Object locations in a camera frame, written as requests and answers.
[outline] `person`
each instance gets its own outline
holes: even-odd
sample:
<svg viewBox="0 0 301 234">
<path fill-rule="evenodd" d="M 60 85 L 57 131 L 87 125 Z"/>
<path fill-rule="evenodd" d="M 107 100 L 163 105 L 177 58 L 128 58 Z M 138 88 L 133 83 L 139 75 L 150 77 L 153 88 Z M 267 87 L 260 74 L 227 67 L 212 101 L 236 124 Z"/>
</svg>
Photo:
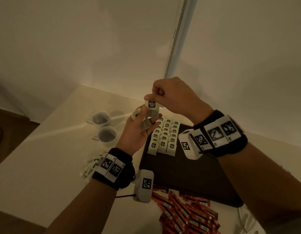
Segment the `person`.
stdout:
<svg viewBox="0 0 301 234">
<path fill-rule="evenodd" d="M 154 82 L 152 94 L 144 98 L 155 101 L 176 114 L 198 124 L 213 113 L 194 91 L 179 78 Z M 158 118 L 141 132 L 146 115 L 142 106 L 137 118 L 128 118 L 116 145 L 133 156 L 158 126 Z M 301 233 L 301 183 L 251 143 L 239 152 L 217 158 L 231 184 L 248 209 L 268 234 Z M 68 207 L 51 223 L 45 234 L 101 233 L 116 197 L 116 190 L 92 179 Z"/>
</svg>

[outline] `wristband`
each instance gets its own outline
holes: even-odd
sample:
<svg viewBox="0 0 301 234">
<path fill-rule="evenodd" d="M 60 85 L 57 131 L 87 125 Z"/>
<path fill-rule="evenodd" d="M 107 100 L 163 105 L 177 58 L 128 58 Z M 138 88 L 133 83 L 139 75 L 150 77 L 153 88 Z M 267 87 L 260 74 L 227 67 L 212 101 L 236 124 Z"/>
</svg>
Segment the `wristband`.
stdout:
<svg viewBox="0 0 301 234">
<path fill-rule="evenodd" d="M 115 190 L 129 186 L 135 175 L 132 157 L 118 148 L 112 148 L 94 171 L 92 178 Z"/>
<path fill-rule="evenodd" d="M 215 157 L 237 153 L 248 143 L 239 125 L 218 110 L 214 110 L 208 118 L 193 128 L 191 138 L 198 148 L 201 151 L 208 151 Z"/>
</svg>

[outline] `person's right arm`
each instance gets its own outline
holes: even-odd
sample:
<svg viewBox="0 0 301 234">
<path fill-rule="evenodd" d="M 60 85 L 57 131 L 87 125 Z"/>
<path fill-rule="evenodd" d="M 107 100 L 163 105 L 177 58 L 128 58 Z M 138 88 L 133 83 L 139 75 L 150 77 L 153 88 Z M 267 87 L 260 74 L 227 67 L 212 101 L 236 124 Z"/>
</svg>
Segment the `person's right arm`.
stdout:
<svg viewBox="0 0 301 234">
<path fill-rule="evenodd" d="M 211 106 L 178 77 L 155 81 L 152 94 L 144 99 L 158 102 L 194 124 L 213 112 Z M 218 161 L 262 226 L 281 217 L 301 215 L 301 183 L 251 143 L 236 154 L 219 157 Z"/>
</svg>

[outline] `person's left hand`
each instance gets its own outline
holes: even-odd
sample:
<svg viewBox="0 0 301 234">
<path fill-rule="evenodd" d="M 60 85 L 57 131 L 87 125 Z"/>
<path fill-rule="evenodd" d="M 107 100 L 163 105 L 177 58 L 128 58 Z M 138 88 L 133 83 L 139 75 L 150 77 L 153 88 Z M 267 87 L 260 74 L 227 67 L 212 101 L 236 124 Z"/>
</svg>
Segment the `person's left hand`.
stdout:
<svg viewBox="0 0 301 234">
<path fill-rule="evenodd" d="M 141 132 L 141 123 L 146 116 L 147 108 L 145 105 L 140 108 L 141 111 L 134 121 L 131 116 L 128 118 L 127 123 L 125 124 L 125 129 L 123 130 L 123 133 L 116 145 L 116 148 L 121 149 L 131 156 L 142 148 L 149 134 L 159 126 L 159 122 L 156 121 L 162 117 L 162 114 L 159 114 L 159 118 L 150 118 L 150 122 L 152 124 L 154 122 L 156 123 Z"/>
</svg>

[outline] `person's left arm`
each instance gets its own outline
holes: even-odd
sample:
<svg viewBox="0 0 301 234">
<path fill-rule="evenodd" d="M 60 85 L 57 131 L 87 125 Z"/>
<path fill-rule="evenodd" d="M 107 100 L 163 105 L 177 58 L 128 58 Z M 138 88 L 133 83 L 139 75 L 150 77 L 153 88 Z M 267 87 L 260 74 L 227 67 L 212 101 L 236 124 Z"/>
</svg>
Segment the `person's left arm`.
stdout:
<svg viewBox="0 0 301 234">
<path fill-rule="evenodd" d="M 116 145 L 130 156 L 133 156 L 145 143 L 148 135 L 155 130 L 159 122 L 141 132 L 141 122 L 146 116 L 146 107 L 133 121 L 128 118 L 124 131 Z M 151 118 L 152 123 L 159 118 Z M 79 195 L 51 223 L 45 234 L 79 234 L 101 233 L 114 203 L 117 191 L 110 186 L 91 179 Z"/>
</svg>

